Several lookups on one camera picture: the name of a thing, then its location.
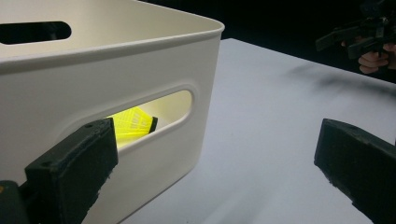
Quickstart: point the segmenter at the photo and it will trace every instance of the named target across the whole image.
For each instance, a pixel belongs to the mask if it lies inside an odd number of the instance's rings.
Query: hand
[[[363,72],[363,74],[370,74],[378,71],[379,67],[385,66],[389,63],[388,54],[382,53],[381,57],[379,57],[378,52],[368,52],[358,59],[359,64],[361,65],[359,69]]]
[[[384,50],[387,53],[382,53],[379,57],[378,52],[368,52],[361,55],[358,59],[360,70],[363,74],[370,74],[378,71],[379,67],[388,66],[388,69],[396,69],[396,46],[393,43],[385,44]]]

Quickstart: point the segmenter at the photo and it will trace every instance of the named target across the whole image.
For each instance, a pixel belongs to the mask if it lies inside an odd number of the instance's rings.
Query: white plastic bin
[[[142,105],[167,121],[119,148],[84,223],[117,223],[198,161],[223,25],[132,0],[0,1],[0,24],[63,21],[63,40],[0,44],[0,179],[93,120]]]

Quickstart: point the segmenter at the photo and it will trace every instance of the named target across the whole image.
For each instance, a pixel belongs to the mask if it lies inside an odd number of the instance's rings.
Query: white table
[[[122,224],[369,224],[314,165],[324,118],[394,144],[396,85],[222,40],[202,156]]]

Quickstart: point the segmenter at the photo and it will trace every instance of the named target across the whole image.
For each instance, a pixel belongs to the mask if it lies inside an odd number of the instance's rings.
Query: bin handle cutout
[[[71,34],[72,29],[63,21],[0,24],[0,43],[5,45],[62,40]]]
[[[116,141],[119,150],[134,144],[137,140],[186,117],[192,107],[190,91],[177,91],[123,109],[111,117],[114,120]]]

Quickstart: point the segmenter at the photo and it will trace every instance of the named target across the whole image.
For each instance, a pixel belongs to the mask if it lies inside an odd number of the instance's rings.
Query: finger
[[[361,70],[361,72],[363,74],[370,74],[370,73],[374,73],[378,71],[378,67],[366,67],[361,65],[361,67],[359,67],[359,69]]]
[[[364,57],[360,57],[358,59],[358,62],[359,62],[359,64],[361,64],[361,65],[363,65],[365,67],[371,67],[371,68],[385,66],[385,65],[387,65],[389,63],[388,60],[381,60],[380,59],[380,60],[377,60],[377,61],[371,61],[371,60],[367,60]]]
[[[369,62],[377,62],[377,61],[384,61],[386,60],[389,56],[386,53],[382,53],[381,57],[379,57],[379,53],[378,52],[373,52],[370,51],[368,53],[365,53],[363,55],[361,55],[361,57]]]
[[[396,51],[396,46],[393,43],[388,43],[384,45],[384,50],[386,51]]]

